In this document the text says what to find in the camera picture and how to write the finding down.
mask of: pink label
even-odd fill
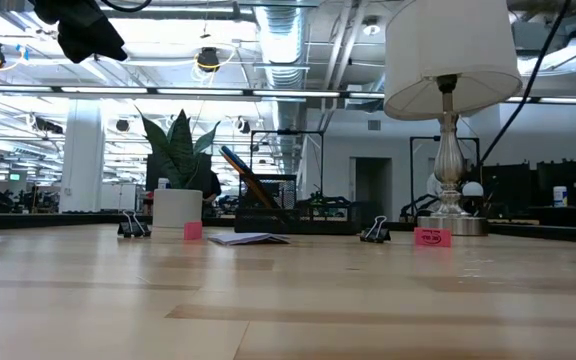
[[[201,239],[203,227],[201,221],[190,222],[184,225],[184,240],[197,240]]]
[[[415,228],[415,245],[451,247],[452,234],[444,229]]]

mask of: person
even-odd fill
[[[216,217],[215,209],[212,207],[212,203],[217,199],[217,196],[221,195],[221,184],[219,184],[219,178],[212,170],[210,171],[210,190],[203,192],[204,206],[202,211],[202,216],[206,217]]]

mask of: air duct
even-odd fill
[[[260,46],[263,59],[273,64],[294,64],[302,60],[304,44],[304,25],[306,11],[294,7],[259,7],[255,9],[257,22],[261,29]],[[304,72],[302,69],[266,68],[268,85],[273,89],[303,89]],[[305,103],[273,103],[273,121],[277,129],[303,128]],[[280,162],[287,174],[295,173],[299,164],[298,149],[295,149],[294,136],[279,137]]]

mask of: lamp base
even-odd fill
[[[446,229],[453,236],[487,236],[488,222],[470,216],[420,216],[417,225],[428,229]]]

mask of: binder clip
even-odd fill
[[[383,244],[384,241],[390,241],[390,230],[387,228],[381,228],[384,222],[388,220],[385,216],[377,216],[375,218],[375,224],[370,228],[361,232],[359,239],[362,242],[371,242]]]
[[[134,211],[124,211],[123,214],[128,219],[128,222],[119,223],[117,235],[123,235],[124,238],[131,236],[150,237],[151,231],[148,229],[148,225],[145,222],[139,222]]]

